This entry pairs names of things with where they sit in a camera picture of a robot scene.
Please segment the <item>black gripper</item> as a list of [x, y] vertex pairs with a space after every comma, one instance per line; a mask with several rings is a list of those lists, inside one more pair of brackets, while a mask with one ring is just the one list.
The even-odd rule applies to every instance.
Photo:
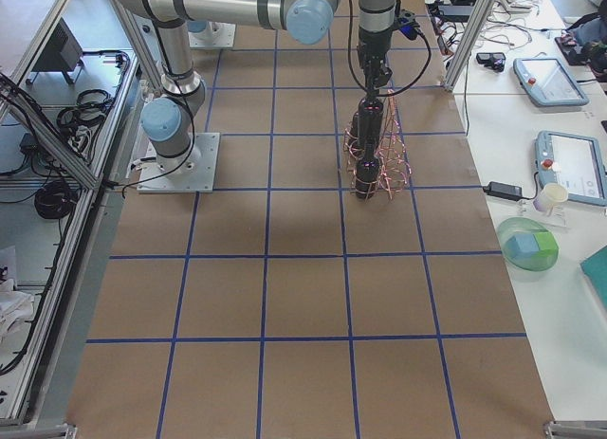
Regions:
[[380, 32], [359, 29], [357, 52], [359, 66], [364, 74], [365, 97], [371, 99], [371, 89], [376, 89], [381, 97], [384, 87], [392, 77], [392, 70], [386, 64], [386, 56], [391, 47], [392, 30], [387, 28]]

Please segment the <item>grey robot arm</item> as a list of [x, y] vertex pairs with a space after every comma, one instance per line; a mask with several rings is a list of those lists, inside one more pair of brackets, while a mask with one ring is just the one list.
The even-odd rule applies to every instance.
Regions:
[[[205, 85], [193, 70], [190, 22], [216, 22], [285, 30], [297, 42], [314, 45], [330, 29], [341, 0], [118, 0], [129, 12], [151, 22], [163, 68], [163, 95], [145, 108], [142, 123], [163, 174], [194, 168], [199, 157], [187, 123], [205, 99]], [[391, 78], [386, 55], [396, 29], [396, 0], [359, 1], [357, 52], [362, 89], [377, 95]]]

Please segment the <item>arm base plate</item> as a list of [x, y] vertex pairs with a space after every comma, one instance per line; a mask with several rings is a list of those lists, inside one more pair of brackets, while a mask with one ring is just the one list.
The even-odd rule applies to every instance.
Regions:
[[189, 24], [190, 48], [197, 50], [232, 49], [236, 25], [207, 22]]
[[152, 142], [136, 187], [142, 193], [212, 192], [220, 145], [219, 133], [195, 133], [193, 148], [176, 158], [156, 155]]

